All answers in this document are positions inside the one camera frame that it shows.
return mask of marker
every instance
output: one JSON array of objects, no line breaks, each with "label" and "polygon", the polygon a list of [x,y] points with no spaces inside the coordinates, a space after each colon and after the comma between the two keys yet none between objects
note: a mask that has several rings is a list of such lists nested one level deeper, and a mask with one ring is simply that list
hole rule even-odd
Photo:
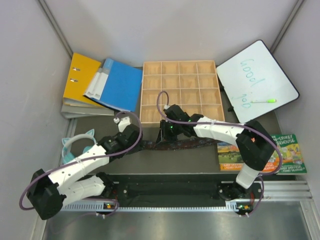
[{"label": "marker", "polygon": [[272,98],[272,99],[269,99],[266,101],[259,101],[259,100],[251,101],[252,104],[262,104],[262,103],[273,104],[276,102],[277,102],[277,99],[275,99],[275,98]]}]

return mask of gray table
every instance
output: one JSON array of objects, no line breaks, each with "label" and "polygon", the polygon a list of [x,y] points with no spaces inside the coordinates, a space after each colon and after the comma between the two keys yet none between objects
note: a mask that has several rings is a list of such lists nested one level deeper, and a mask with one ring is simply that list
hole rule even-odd
[{"label": "gray table", "polygon": [[[221,93],[225,121],[237,123],[236,115],[228,112],[230,103],[225,92]],[[139,115],[140,103],[135,113]],[[274,112],[269,112],[257,120],[270,134],[280,134],[280,128]],[[117,133],[112,116],[83,117],[77,120],[75,135],[83,134],[95,129],[95,138],[100,140],[104,136],[113,136]],[[155,141],[158,128],[143,128],[143,139]],[[76,156],[82,153],[85,146],[91,145],[90,140],[79,140],[72,145],[71,152]],[[214,173],[220,172],[217,147],[207,146],[196,149],[177,151],[145,150],[117,159],[110,164],[96,169],[95,172],[108,174],[180,174],[180,173]]]}]

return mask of cat ear headphones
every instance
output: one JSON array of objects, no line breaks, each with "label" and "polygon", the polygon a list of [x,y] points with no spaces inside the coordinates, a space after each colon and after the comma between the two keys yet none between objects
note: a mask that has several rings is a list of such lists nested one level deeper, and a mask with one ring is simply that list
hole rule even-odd
[{"label": "cat ear headphones", "polygon": [[[62,139],[63,148],[62,148],[62,152],[61,152],[62,163],[67,164],[76,158],[69,150],[69,147],[71,146],[71,144],[73,144],[75,141],[80,140],[80,139],[91,139],[94,142],[94,144],[96,144],[97,141],[94,138],[94,135],[95,135],[95,130],[91,129],[90,131],[88,131],[84,134],[79,134],[79,135],[76,135],[71,138],[70,137],[63,138]],[[92,146],[86,146],[83,149],[82,153],[89,151],[91,148],[92,148]]]}]

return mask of wall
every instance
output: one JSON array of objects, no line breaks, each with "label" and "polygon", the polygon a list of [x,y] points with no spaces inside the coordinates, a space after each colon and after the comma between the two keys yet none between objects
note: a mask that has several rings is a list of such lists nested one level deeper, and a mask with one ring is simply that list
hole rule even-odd
[{"label": "wall", "polygon": [[300,98],[277,110],[284,133],[295,133],[306,162],[306,179],[320,210],[320,1],[307,0],[275,52],[300,92]]},{"label": "wall", "polygon": [[74,52],[132,66],[214,59],[257,39],[271,47],[296,0],[46,0]]},{"label": "wall", "polygon": [[70,59],[35,0],[3,3],[0,32],[0,238],[27,240],[37,213],[19,197],[36,170],[58,164]]}]

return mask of wooden grid box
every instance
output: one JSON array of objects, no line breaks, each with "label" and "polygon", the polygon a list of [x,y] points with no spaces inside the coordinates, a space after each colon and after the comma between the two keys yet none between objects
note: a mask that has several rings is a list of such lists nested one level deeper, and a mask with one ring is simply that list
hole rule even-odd
[{"label": "wooden grid box", "polygon": [[[169,94],[169,104],[179,105],[190,116],[202,114],[224,121],[216,65],[204,61],[149,61],[143,64],[140,121],[144,127],[159,127],[162,119],[156,107],[160,91]],[[163,110],[167,96],[162,95]]]}]

